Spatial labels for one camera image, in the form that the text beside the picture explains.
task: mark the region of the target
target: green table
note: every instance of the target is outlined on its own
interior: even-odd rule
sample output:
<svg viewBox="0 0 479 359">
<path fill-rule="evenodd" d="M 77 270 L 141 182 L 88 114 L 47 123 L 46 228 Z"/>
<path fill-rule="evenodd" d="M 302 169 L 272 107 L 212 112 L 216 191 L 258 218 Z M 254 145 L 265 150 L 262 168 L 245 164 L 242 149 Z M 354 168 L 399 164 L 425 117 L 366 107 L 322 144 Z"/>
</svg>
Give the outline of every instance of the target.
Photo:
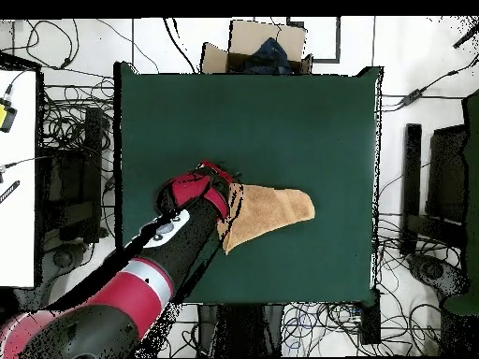
<svg viewBox="0 0 479 359">
<path fill-rule="evenodd" d="M 243 183 L 304 191 L 316 217 L 220 251 L 188 301 L 369 299 L 379 73 L 137 75 L 123 64 L 123 244 L 155 216 L 160 183 L 226 161 Z"/>
</svg>

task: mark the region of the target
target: tan towel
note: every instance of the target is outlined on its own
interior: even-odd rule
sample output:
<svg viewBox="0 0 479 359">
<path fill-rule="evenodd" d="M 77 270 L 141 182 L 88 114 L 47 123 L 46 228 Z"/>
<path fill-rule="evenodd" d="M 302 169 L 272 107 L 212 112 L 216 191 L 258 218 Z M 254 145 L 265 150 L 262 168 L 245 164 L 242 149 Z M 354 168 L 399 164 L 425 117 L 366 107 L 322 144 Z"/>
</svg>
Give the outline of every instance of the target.
<svg viewBox="0 0 479 359">
<path fill-rule="evenodd" d="M 300 190 L 275 190 L 232 183 L 229 206 L 229 218 L 218 222 L 220 240 L 225 236 L 223 249 L 226 254 L 239 244 L 268 231 L 314 218 L 312 201 Z"/>
</svg>

